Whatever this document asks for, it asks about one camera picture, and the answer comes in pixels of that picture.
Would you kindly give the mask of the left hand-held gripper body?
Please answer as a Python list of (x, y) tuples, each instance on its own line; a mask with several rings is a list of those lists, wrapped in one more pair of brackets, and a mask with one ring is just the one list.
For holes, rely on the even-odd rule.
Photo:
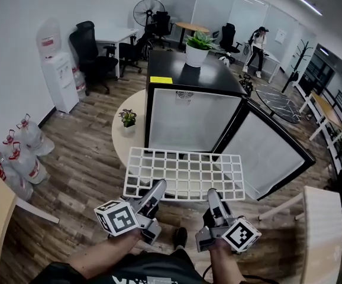
[(145, 243), (152, 245), (162, 229), (155, 213), (159, 201), (156, 198), (141, 198), (135, 201), (108, 201), (94, 209), (104, 231), (118, 237), (139, 228)]

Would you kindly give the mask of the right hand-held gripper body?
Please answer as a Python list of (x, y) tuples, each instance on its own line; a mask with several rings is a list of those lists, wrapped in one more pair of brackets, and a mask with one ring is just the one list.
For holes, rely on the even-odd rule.
[(252, 246), (262, 235), (244, 217), (214, 218), (210, 212), (203, 215), (204, 226), (196, 235), (197, 251), (207, 251), (216, 240), (224, 240), (231, 251), (240, 254)]

